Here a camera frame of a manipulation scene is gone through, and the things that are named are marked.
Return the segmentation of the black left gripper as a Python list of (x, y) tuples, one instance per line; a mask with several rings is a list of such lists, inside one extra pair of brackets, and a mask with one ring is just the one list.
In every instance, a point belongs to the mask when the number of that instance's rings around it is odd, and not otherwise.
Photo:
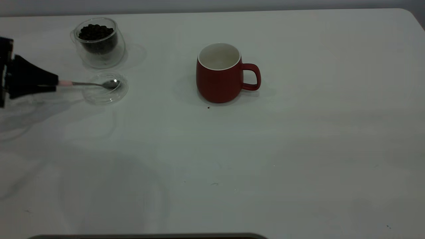
[[(5, 77), (7, 65), (12, 60), (13, 39), (0, 37), (0, 107), (6, 102)], [(12, 85), (9, 87), (9, 99), (17, 99), (32, 94), (50, 93), (57, 90), (59, 76), (41, 69), (20, 55), (12, 61)]]

